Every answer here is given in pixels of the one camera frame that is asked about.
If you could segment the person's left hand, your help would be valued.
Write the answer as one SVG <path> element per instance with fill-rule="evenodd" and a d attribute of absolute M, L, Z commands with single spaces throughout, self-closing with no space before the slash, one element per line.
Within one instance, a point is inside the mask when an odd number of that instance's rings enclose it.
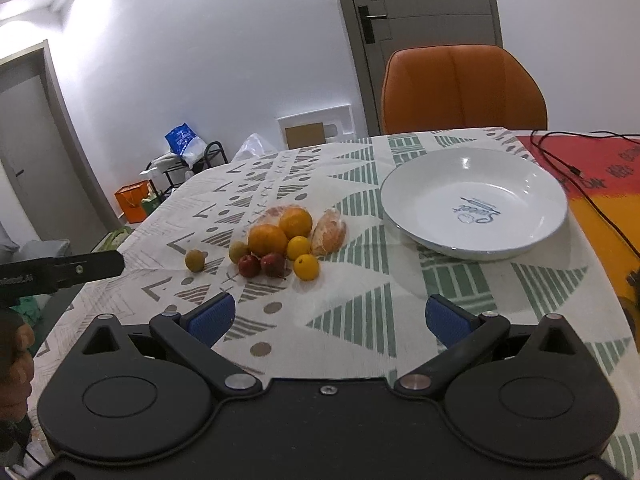
<path fill-rule="evenodd" d="M 27 412 L 35 369 L 32 328 L 17 313 L 1 312 L 1 419 L 20 422 Z"/>

